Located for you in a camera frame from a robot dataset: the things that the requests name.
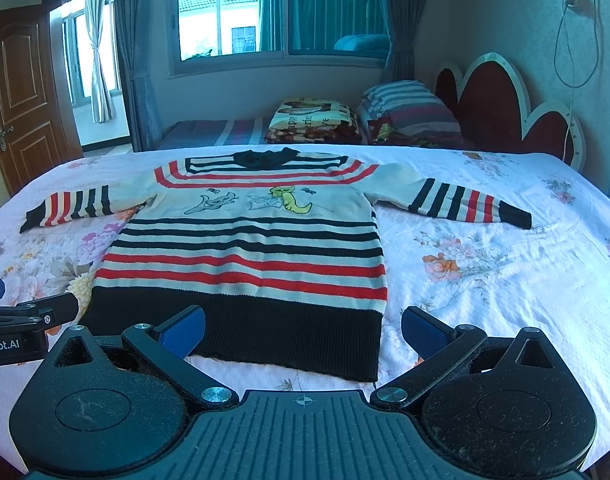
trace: striped sweater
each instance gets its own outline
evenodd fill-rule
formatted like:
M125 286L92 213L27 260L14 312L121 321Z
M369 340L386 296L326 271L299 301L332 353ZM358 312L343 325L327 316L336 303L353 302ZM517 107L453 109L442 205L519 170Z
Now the striped sweater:
M200 304L197 352L375 381L387 302L373 205L531 227L531 215L401 164L241 152L175 160L130 182L52 194L21 232L144 204L96 272L92 333Z

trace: cartoon cat graphic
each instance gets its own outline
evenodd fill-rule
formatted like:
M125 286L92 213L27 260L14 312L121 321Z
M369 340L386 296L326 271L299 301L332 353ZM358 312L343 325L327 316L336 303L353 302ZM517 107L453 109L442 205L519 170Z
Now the cartoon cat graphic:
M220 209L224 205L233 204L234 200L238 199L238 197L232 192L216 198L210 198L206 195L201 195L200 198L202 199L202 202L200 202L196 207L192 207L191 209L185 211L186 215L200 213L201 211L216 211L216 209Z
M312 203L310 202L309 204L307 204L304 207L299 206L296 203L296 198L293 195L293 192L295 190L296 190L296 188L294 186L285 186L285 187L277 186L277 187L272 187L269 190L269 193L271 196L273 196L275 198L281 198L282 205L287 211L290 211L292 213L296 213L299 215L306 215L311 210Z

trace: yellow cat graphic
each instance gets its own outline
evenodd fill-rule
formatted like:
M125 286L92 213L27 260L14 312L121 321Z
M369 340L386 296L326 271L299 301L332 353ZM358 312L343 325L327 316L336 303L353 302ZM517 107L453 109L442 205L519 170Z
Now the yellow cat graphic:
M299 215L306 215L311 210L312 204L310 202L309 204L307 204L304 207L299 206L296 203L296 198L293 195L293 192L295 189L296 188L294 186L285 186L285 187L277 186L277 187L272 187L269 190L269 193L274 198L281 198L282 205L284 206L284 208L287 211L290 211L292 213L296 213Z

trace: sweater sleeve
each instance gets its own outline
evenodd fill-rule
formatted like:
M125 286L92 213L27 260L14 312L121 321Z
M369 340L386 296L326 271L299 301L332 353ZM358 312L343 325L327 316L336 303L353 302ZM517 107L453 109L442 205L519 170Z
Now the sweater sleeve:
M412 213L461 222L507 222L531 229L531 214L491 195L424 178L404 164L378 166L354 184L367 199L390 202Z
M34 227L52 227L78 218L107 216L155 198L153 186L131 180L111 186L79 191L59 191L27 212L20 232Z

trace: floral bed sheet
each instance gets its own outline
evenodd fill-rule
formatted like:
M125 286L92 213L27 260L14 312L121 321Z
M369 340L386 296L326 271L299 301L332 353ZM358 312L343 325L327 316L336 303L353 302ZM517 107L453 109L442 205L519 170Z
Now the floral bed sheet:
M270 149L281 149L276 146ZM489 335L515 336L541 327L587 394L598 419L591 465L610 449L610 200L549 155L502 155L385 146L302 146L368 163L401 162L425 176L493 194L530 211L533 228L465 224L415 216L377 205L389 300L382 325L378 383L358 384L273 365L220 362L193 365L233 387L332 390L367 396L413 367L418 356L400 333L406 306L420 306L454 326L471 323ZM104 252L135 210L81 219L23 235L24 214L57 190L111 184L184 156L223 155L234 146L130 153L64 164L35 180L0 210L0 277L16 304L63 291L88 303ZM51 331L50 344L62 328ZM0 455L24 469L8 432L10 410L38 363L0 367Z

